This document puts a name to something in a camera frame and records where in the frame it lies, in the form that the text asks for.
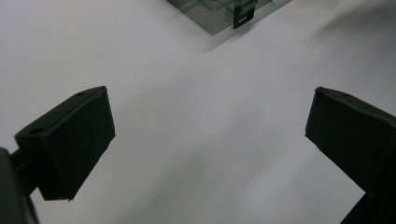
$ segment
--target screw hole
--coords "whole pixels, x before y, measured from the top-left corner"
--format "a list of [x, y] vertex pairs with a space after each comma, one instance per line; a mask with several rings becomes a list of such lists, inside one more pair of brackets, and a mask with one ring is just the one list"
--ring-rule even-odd
[[30, 134], [35, 135], [35, 134], [42, 133], [43, 131], [44, 131], [44, 129], [42, 129], [42, 128], [36, 128], [36, 129], [33, 129], [32, 131], [30, 131]]

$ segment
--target green translucent container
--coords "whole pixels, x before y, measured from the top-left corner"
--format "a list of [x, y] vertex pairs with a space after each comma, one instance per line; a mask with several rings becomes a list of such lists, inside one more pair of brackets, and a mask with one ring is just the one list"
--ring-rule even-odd
[[210, 34], [251, 20], [254, 11], [272, 0], [167, 0]]

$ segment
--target white table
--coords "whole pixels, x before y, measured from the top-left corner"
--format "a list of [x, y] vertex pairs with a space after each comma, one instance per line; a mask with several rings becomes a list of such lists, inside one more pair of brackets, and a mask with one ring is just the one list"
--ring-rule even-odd
[[32, 194], [42, 224], [338, 224], [363, 191], [304, 126], [317, 86], [396, 115], [395, 7], [294, 0], [211, 36], [165, 0], [2, 0], [0, 144], [106, 85], [117, 136], [74, 201]]

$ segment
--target white surface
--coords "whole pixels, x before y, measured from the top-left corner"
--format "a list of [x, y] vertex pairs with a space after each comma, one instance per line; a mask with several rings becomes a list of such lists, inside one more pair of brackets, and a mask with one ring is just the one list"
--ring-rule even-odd
[[396, 115], [390, 4], [294, 0], [211, 36], [165, 0], [1, 0], [0, 143], [106, 85], [117, 137], [73, 202], [33, 193], [42, 224], [340, 223], [363, 192], [304, 126], [317, 86]]

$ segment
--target clear plastic box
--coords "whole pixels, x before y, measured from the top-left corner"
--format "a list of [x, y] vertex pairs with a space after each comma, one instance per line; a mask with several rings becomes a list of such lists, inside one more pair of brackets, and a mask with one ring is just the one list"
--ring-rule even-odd
[[254, 16], [254, 11], [272, 0], [167, 0], [193, 21], [215, 35], [233, 24], [236, 29]]

